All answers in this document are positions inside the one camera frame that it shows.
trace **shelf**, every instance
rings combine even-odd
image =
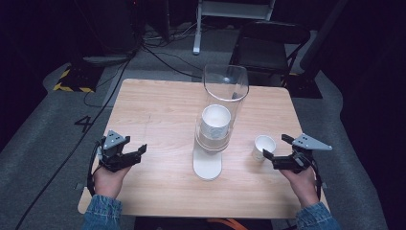
[[[202,2],[202,15],[252,18],[269,20],[272,8],[269,5],[250,5],[226,2]]]

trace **wooden table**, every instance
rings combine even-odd
[[[205,90],[199,82],[124,80],[105,134],[112,129],[131,142],[123,153],[147,144],[147,153],[124,179],[118,197],[123,214],[154,217],[292,219],[300,203],[288,181],[270,161],[251,155],[254,140],[266,134],[277,143],[276,155],[291,153],[283,133],[302,131],[283,88],[250,86],[238,114],[222,172],[214,181],[200,179],[192,168],[195,119]],[[79,202],[84,213],[91,196]],[[324,194],[322,201],[327,205]]]

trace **white cup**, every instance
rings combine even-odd
[[[252,152],[254,159],[257,161],[263,161],[265,157],[263,156],[263,150],[267,150],[269,152],[273,152],[277,144],[275,143],[274,139],[266,135],[260,135],[255,139],[255,145]]]
[[[227,135],[230,121],[231,113],[225,106],[211,104],[203,110],[200,129],[210,139],[221,139]]]

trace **wrist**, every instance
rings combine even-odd
[[[299,202],[301,203],[302,208],[309,207],[320,201],[316,195],[303,195],[303,196],[298,196],[298,198],[299,198]]]
[[[122,188],[122,181],[108,181],[109,183],[100,183],[95,186],[95,194],[110,198],[117,198]]]

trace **black equipment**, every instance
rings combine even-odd
[[[272,152],[266,149],[263,150],[263,156],[272,162],[274,170],[290,170],[294,173],[300,173],[314,164],[313,150],[332,150],[332,146],[328,146],[304,133],[296,139],[283,134],[282,140],[292,145],[292,154],[274,156]]]
[[[141,155],[147,151],[147,145],[142,145],[137,151],[123,154],[124,145],[129,143],[130,137],[123,138],[117,132],[109,130],[107,137],[101,139],[97,149],[99,164],[115,173],[118,170],[133,166],[141,162]]]

